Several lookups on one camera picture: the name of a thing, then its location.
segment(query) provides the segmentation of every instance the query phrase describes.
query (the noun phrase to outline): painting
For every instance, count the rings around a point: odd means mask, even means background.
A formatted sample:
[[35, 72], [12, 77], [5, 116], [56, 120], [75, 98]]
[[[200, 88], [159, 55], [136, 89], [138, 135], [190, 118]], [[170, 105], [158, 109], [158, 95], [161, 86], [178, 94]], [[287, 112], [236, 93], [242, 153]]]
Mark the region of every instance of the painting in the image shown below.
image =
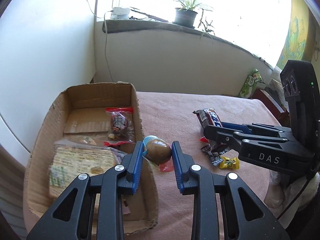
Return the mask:
[[291, 0], [291, 19], [287, 38], [277, 66], [283, 69], [288, 59], [311, 61], [315, 48], [316, 27], [304, 0]]

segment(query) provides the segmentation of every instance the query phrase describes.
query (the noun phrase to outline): packaged bread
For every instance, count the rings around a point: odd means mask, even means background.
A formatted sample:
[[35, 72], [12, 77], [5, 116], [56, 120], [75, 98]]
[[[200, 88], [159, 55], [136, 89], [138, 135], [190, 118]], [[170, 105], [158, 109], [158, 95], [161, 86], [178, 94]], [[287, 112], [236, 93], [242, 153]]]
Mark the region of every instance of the packaged bread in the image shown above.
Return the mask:
[[[121, 163], [126, 153], [111, 147], [97, 147], [73, 143], [66, 139], [55, 143], [54, 158], [49, 167], [49, 194], [59, 197], [64, 189], [81, 173], [90, 176], [105, 173]], [[96, 198], [94, 214], [98, 212], [99, 194]]]

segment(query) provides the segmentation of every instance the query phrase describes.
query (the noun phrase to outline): white wall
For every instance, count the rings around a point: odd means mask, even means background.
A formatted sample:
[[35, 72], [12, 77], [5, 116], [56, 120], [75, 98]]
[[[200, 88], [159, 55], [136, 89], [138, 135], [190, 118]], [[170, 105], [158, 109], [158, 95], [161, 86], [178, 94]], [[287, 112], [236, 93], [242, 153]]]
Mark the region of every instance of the white wall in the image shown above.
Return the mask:
[[[109, 82], [106, 36], [102, 22], [95, 24], [95, 82]], [[107, 57], [114, 81], [131, 82], [138, 91], [237, 95], [253, 68], [266, 83], [271, 73], [263, 61], [230, 44], [166, 30], [108, 34]]]
[[12, 0], [0, 18], [0, 144], [20, 164], [57, 95], [94, 76], [93, 29], [86, 0]]

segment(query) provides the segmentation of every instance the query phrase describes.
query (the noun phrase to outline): yellow candy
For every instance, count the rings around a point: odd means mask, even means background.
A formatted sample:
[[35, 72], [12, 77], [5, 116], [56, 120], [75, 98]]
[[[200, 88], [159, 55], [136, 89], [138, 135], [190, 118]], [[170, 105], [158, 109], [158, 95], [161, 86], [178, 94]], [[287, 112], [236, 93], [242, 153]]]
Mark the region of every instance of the yellow candy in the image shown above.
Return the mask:
[[237, 157], [228, 158], [225, 156], [221, 156], [223, 162], [219, 164], [220, 169], [239, 169], [239, 159]]

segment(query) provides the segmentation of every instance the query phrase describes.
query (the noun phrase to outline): food package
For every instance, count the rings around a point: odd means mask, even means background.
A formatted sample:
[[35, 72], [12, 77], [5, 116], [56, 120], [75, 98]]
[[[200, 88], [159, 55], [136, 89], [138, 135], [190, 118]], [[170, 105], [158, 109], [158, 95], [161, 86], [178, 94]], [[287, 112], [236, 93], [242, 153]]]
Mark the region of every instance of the food package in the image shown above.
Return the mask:
[[[54, 158], [49, 167], [49, 194], [56, 199], [81, 173], [90, 176], [105, 173], [121, 163], [126, 153], [110, 147], [97, 147], [70, 142], [66, 139], [55, 143]], [[98, 212], [97, 195], [94, 214]]]
[[[197, 115], [203, 129], [207, 125], [222, 127], [220, 118], [218, 117], [214, 108], [199, 109], [197, 111], [194, 111], [193, 113]], [[202, 137], [200, 141], [209, 143], [208, 145], [202, 147], [200, 150], [205, 153], [205, 155], [210, 159], [211, 163], [214, 166], [218, 166], [219, 163], [223, 161], [220, 155], [230, 150], [227, 144], [217, 143], [216, 141], [208, 140], [205, 137]]]
[[225, 156], [221, 156], [221, 158], [223, 159], [223, 161], [219, 164], [220, 169], [239, 169], [240, 162], [238, 157], [228, 158]]
[[134, 143], [134, 127], [132, 122], [132, 107], [108, 107], [106, 113], [110, 115], [111, 130], [108, 133], [104, 146], [118, 146], [125, 143]]
[[244, 85], [241, 88], [241, 91], [238, 95], [240, 98], [249, 98], [251, 97], [255, 90], [257, 88], [264, 89], [265, 84], [263, 86], [260, 86], [260, 84], [263, 84], [262, 77], [260, 76], [260, 73], [257, 69], [253, 69], [251, 71], [251, 74], [247, 77], [247, 80], [245, 81]]

